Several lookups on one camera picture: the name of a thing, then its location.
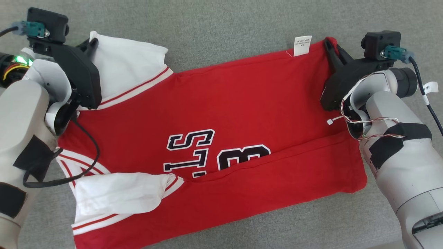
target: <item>red shirt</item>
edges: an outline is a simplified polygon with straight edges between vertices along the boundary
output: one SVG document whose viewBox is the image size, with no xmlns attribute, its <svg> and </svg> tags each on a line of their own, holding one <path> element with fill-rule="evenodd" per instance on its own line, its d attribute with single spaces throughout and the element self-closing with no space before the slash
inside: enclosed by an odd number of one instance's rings
<svg viewBox="0 0 443 249">
<path fill-rule="evenodd" d="M 151 212 L 76 218 L 77 248 L 149 244 L 366 185 L 357 141 L 319 102 L 331 75 L 323 41 L 220 65 L 160 73 L 105 97 L 78 122 L 100 147 L 94 174 L 173 173 Z M 74 124 L 59 138 L 66 175 L 95 148 Z"/>
</svg>

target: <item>white label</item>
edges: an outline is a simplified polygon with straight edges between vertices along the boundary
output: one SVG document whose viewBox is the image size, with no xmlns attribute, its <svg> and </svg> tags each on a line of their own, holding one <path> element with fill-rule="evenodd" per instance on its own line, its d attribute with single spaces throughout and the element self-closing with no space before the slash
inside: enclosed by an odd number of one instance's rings
<svg viewBox="0 0 443 249">
<path fill-rule="evenodd" d="M 431 81 L 431 82 L 426 83 L 423 86 L 423 89 L 424 89 L 424 93 L 425 94 L 428 94 L 428 93 L 438 93 L 439 92 L 439 85 L 438 85 L 437 82 Z"/>
<path fill-rule="evenodd" d="M 294 40 L 294 56 L 309 53 L 311 39 L 311 35 L 296 37 Z"/>
</svg>

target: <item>cable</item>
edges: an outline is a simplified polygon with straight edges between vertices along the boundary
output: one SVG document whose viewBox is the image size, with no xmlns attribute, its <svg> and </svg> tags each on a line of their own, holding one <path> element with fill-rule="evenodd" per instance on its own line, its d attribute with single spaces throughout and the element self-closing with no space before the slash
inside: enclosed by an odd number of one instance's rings
<svg viewBox="0 0 443 249">
<path fill-rule="evenodd" d="M 3 35 L 5 35 L 5 34 L 7 34 L 9 32 L 16 31 L 18 29 L 19 29 L 19 27 L 14 26 L 14 27 L 7 28 L 7 29 L 5 29 L 3 31 L 0 31 L 0 37 L 2 37 Z"/>
<path fill-rule="evenodd" d="M 372 135 L 372 136 L 363 136 L 363 135 L 361 135 L 357 140 L 358 141 L 362 141 L 362 140 L 370 139 L 370 138 L 373 138 L 373 137 L 384 137 L 384 136 L 392 136 L 392 137 L 395 137 L 395 138 L 404 138 L 404 137 L 406 137 L 406 136 L 403 136 L 403 135 L 397 135 L 397 134 L 389 133 L 389 134 L 376 134 L 376 135 Z"/>
<path fill-rule="evenodd" d="M 91 165 L 85 171 L 83 171 L 82 173 L 80 173 L 78 175 L 75 175 L 75 176 L 72 176 L 72 177 L 68 177 L 68 178 L 64 178 L 64 179 L 52 180 L 52 181 L 48 181 L 48 182 L 41 182 L 41 183 L 39 183 L 39 182 L 37 182 L 37 183 L 36 182 L 30 182 L 30 183 L 28 183 L 27 179 L 28 179 L 32 169 L 34 169 L 35 167 L 38 167 L 38 165 L 34 165 L 34 166 L 30 167 L 28 170 L 26 170 L 26 172 L 25 172 L 25 175 L 23 177 L 23 185 L 25 187 L 28 187 L 28 188 L 54 187 L 54 186 L 62 185 L 62 184 L 65 184 L 65 183 L 70 183 L 70 182 L 75 181 L 75 180 L 81 178 L 82 176 L 88 174 L 89 171 L 91 171 L 94 168 L 95 164 L 98 161 L 98 158 L 100 157 L 100 148 L 98 147 L 98 144 L 95 141 L 95 139 L 92 137 L 92 135 L 88 131 L 86 131 L 86 129 L 77 122 L 77 117 L 76 116 L 74 116 L 71 119 L 71 121 L 76 126 L 78 126 L 80 128 L 80 130 L 83 131 L 89 137 L 89 139 L 91 139 L 92 143 L 94 144 L 95 149 L 97 150 L 97 155 L 95 156 L 94 161 L 91 163 Z M 55 153 L 54 158 L 56 156 L 58 156 L 61 152 L 62 152 L 62 149 L 58 150 Z"/>
<path fill-rule="evenodd" d="M 412 58 L 412 57 L 409 57 L 409 61 L 414 66 L 414 70 L 415 70 L 416 75 L 417 75 L 418 87 L 420 88 L 420 92 L 421 92 L 421 95 L 423 96 L 424 102 L 426 103 L 427 109 L 429 110 L 429 112 L 431 113 L 432 117 L 434 118 L 435 123 L 437 124 L 437 127 L 439 128 L 440 133 L 443 136 L 442 125 L 440 124 L 440 121 L 437 118 L 437 115 L 435 114 L 434 110 L 432 109 L 431 104 L 429 103 L 429 100 L 427 99 L 426 93 L 424 91 L 423 82 L 421 81 L 420 71 L 418 70 L 417 63 L 415 62 L 414 58 Z"/>
<path fill-rule="evenodd" d="M 3 74 L 3 80 L 6 80 L 6 78 L 8 77 L 8 74 L 13 71 L 14 69 L 18 69 L 18 68 L 24 68 L 24 69 L 29 69 L 29 66 L 20 64 L 20 63 L 16 63 L 16 64 L 12 64 L 11 66 L 9 66 L 5 73 Z"/>
<path fill-rule="evenodd" d="M 378 117 L 376 119 L 370 119 L 370 120 L 351 120 L 351 119 L 349 119 L 348 116 L 345 115 L 345 111 L 343 109 L 344 105 L 345 105 L 345 100 L 342 100 L 342 104 L 340 106 L 340 114 L 345 118 L 346 122 L 351 123 L 351 124 L 373 123 L 373 122 L 380 122 L 380 121 L 383 121 L 383 120 L 392 120 L 396 124 L 399 123 L 398 119 L 394 118 L 394 117 Z"/>
</svg>

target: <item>gray fabric surface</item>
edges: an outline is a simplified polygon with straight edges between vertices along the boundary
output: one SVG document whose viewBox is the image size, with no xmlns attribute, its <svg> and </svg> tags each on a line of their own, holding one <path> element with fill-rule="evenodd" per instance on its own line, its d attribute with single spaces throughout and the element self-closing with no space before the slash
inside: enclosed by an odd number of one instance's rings
<svg viewBox="0 0 443 249">
<path fill-rule="evenodd" d="M 438 0 L 404 0 L 401 4 L 374 0 L 2 0 L 0 26 L 24 19 L 30 6 L 67 15 L 68 44 L 78 44 L 96 30 L 167 47 L 166 62 L 176 72 L 285 50 L 293 46 L 294 37 L 302 35 L 313 35 L 313 42 L 333 36 L 360 58 L 360 41 L 366 32 L 395 30 L 402 33 L 402 46 L 416 53 L 423 80 L 443 82 L 443 2 Z M 24 37 L 7 35 L 0 38 L 0 51 L 16 53 L 26 44 Z M 441 94 L 431 95 L 430 101 L 443 119 Z M 443 138 L 420 96 L 406 102 L 430 127 L 433 143 L 442 153 Z M 336 194 L 150 248 L 359 249 L 399 240 L 398 221 L 367 172 L 368 186 L 353 195 Z M 55 177 L 62 173 L 52 165 L 48 179 Z M 74 207 L 68 186 L 44 189 L 23 226 L 20 248 L 73 248 L 70 224 Z"/>
</svg>

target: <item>red stripe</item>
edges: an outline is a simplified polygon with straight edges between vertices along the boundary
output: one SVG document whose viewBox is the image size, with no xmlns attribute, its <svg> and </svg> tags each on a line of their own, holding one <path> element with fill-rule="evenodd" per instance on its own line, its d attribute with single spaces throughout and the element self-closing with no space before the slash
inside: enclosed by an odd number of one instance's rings
<svg viewBox="0 0 443 249">
<path fill-rule="evenodd" d="M 64 158 L 69 159 L 69 160 L 72 160 L 72 161 L 76 161 L 77 163 L 81 163 L 81 164 L 83 164 L 83 165 L 85 165 L 85 166 L 87 166 L 87 167 L 90 167 L 90 166 L 91 166 L 91 165 L 89 165 L 89 164 L 87 164 L 87 163 L 85 163 L 85 162 L 83 162 L 83 161 L 80 161 L 79 159 L 74 158 L 74 157 L 69 157 L 69 156 L 65 156 L 65 155 L 62 155 L 62 154 L 60 154 L 59 156 L 64 157 Z M 94 169 L 95 171 L 97 171 L 97 173 L 99 173 L 100 175 L 104 175 L 103 172 L 101 172 L 100 170 L 98 170 L 96 167 L 94 167 L 93 169 Z"/>
<path fill-rule="evenodd" d="M 65 161 L 60 160 L 60 162 L 62 162 L 63 166 L 65 167 L 66 171 L 68 172 L 69 177 L 72 177 L 72 173 L 69 170 L 68 165 L 66 165 Z"/>
<path fill-rule="evenodd" d="M 114 217 L 114 216 L 117 216 L 117 215 L 118 215 L 118 214 L 112 214 L 112 215 L 110 215 L 110 216 L 107 216 L 107 217 L 101 218 L 101 219 L 99 219 L 99 220 L 96 220 L 96 221 L 93 221 L 93 222 L 88 222 L 88 223 L 83 224 L 83 225 L 81 225 L 81 226 L 73 227 L 72 230 L 77 230 L 77 229 L 80 229 L 80 228 L 85 227 L 85 226 L 89 226 L 89 225 L 92 225 L 92 224 L 95 224 L 95 223 L 98 223 L 98 222 L 102 222 L 102 221 L 105 221 L 105 220 L 110 219 L 110 218 L 112 218 L 112 217 Z"/>
<path fill-rule="evenodd" d="M 141 86 L 143 86 L 143 85 L 146 85 L 146 84 L 148 84 L 149 82 L 152 82 L 153 80 L 155 80 L 155 79 L 157 79 L 158 77 L 160 77 L 160 75 L 164 74 L 168 69 L 169 69 L 169 67 L 166 67 L 166 69 L 165 69 L 163 72 L 161 72 L 159 75 L 155 76 L 155 77 L 152 78 L 151 80 L 148 80 L 148 81 L 146 81 L 145 83 L 143 83 L 143 84 L 141 84 L 141 85 L 139 85 L 139 86 L 136 86 L 136 87 L 134 87 L 134 88 L 132 88 L 132 89 L 130 89 L 130 90 L 128 90 L 128 91 L 126 91 L 126 92 L 124 92 L 124 93 L 118 95 L 117 97 L 113 97 L 112 99 L 106 100 L 105 102 L 101 103 L 100 105 L 104 105 L 104 104 L 106 104 L 106 103 L 108 103 L 108 102 L 111 102 L 111 101 L 113 101 L 113 100 L 115 100 L 115 99 L 118 99 L 118 98 L 122 97 L 123 95 L 128 94 L 129 92 L 132 92 L 133 90 L 135 90 L 135 89 L 137 89 L 137 88 L 139 88 L 139 87 L 141 87 Z"/>
<path fill-rule="evenodd" d="M 174 181 L 173 181 L 169 186 L 166 187 L 165 191 L 167 191 L 168 189 L 170 189 L 170 188 L 172 187 L 172 185 L 174 185 L 174 184 L 177 182 L 178 179 L 179 179 L 179 178 L 178 178 L 177 176 L 175 176 Z"/>
</svg>

